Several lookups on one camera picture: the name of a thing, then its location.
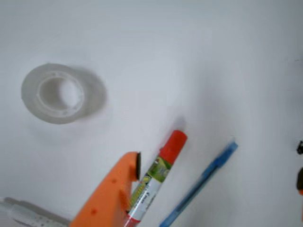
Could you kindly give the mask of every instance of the clear tape roll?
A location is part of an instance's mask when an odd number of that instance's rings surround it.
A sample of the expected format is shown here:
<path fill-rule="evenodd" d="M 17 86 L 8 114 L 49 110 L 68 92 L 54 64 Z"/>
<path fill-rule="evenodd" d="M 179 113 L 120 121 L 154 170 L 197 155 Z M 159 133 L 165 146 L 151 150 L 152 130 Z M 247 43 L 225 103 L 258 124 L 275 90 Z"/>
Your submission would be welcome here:
<path fill-rule="evenodd" d="M 60 64 L 46 64 L 30 71 L 21 93 L 33 115 L 53 124 L 71 123 L 82 117 L 88 102 L 84 78 Z"/>

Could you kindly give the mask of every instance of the orange item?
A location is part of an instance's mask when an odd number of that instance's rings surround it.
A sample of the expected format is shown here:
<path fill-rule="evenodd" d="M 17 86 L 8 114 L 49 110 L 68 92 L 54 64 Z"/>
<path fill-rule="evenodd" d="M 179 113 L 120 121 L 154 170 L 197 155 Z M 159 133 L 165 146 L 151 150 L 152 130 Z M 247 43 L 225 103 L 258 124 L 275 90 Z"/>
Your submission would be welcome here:
<path fill-rule="evenodd" d="M 186 140 L 187 135 L 184 132 L 174 130 L 165 146 L 160 149 L 159 156 L 171 165 L 174 164 Z"/>
<path fill-rule="evenodd" d="M 140 163 L 140 153 L 126 153 L 94 191 L 70 227 L 121 227 L 129 209 L 131 184 L 140 178 Z"/>

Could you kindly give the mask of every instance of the white surface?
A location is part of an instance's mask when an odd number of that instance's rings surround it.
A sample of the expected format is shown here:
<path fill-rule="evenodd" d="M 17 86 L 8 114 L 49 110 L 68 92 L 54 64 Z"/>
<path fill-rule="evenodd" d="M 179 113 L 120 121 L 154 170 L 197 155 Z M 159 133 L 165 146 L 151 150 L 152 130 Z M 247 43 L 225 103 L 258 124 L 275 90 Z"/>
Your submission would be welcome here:
<path fill-rule="evenodd" d="M 125 152 L 143 151 L 144 173 L 183 118 L 188 142 L 142 227 L 230 136 L 239 149 L 173 227 L 301 226 L 303 1 L 197 2 L 1 1 L 0 195 L 72 219 Z M 68 125 L 34 117 L 21 84 L 47 62 L 98 75 L 104 107 Z"/>

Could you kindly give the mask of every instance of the pen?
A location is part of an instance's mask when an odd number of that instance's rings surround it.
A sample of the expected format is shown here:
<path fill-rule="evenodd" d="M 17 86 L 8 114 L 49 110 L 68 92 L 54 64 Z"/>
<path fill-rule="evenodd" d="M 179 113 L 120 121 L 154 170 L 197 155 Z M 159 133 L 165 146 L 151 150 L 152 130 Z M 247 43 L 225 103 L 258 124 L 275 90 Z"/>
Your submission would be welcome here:
<path fill-rule="evenodd" d="M 195 198 L 196 195 L 203 189 L 212 176 L 222 167 L 232 153 L 238 148 L 235 142 L 229 144 L 223 152 L 206 168 L 194 187 L 184 197 L 184 199 L 177 205 L 177 207 L 170 213 L 170 215 L 160 224 L 160 227 L 169 227 L 188 204 Z"/>

